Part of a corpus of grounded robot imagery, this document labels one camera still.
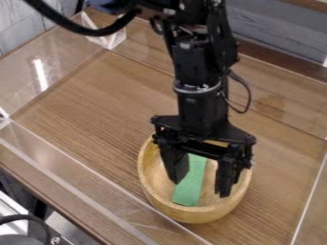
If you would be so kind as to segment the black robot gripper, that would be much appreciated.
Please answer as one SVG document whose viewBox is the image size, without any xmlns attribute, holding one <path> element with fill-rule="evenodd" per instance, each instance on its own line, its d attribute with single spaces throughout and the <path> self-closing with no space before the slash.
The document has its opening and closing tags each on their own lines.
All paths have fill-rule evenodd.
<svg viewBox="0 0 327 245">
<path fill-rule="evenodd" d="M 159 146 L 170 180 L 178 185 L 190 171 L 189 153 L 219 161 L 215 193 L 231 194 L 243 168 L 253 167 L 257 138 L 229 119 L 229 85 L 190 85 L 177 81 L 178 115 L 154 116 L 154 143 Z"/>
</svg>

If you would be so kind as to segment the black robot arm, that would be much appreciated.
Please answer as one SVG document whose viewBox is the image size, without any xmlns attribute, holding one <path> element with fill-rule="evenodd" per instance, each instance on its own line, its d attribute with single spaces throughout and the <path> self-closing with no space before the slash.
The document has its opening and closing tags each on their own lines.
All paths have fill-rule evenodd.
<svg viewBox="0 0 327 245">
<path fill-rule="evenodd" d="M 173 89 L 179 113 L 155 116 L 154 143 L 167 176 L 181 183 L 190 171 L 190 154 L 218 162 L 215 193 L 226 198 L 242 171 L 253 166 L 255 136 L 229 119 L 234 108 L 229 82 L 245 80 L 233 72 L 239 61 L 226 0 L 163 0 L 163 15 L 151 19 L 162 33 L 174 64 Z"/>
</svg>

